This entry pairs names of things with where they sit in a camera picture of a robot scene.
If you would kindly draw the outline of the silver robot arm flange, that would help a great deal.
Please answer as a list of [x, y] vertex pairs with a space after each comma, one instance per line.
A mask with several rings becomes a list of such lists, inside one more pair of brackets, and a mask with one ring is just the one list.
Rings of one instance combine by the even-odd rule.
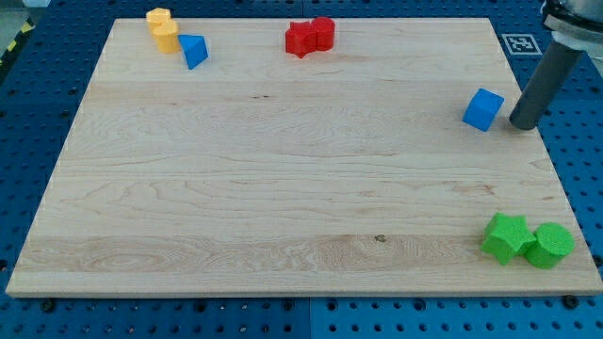
[[545, 0], [540, 11], [557, 43], [582, 51], [602, 47], [602, 0]]

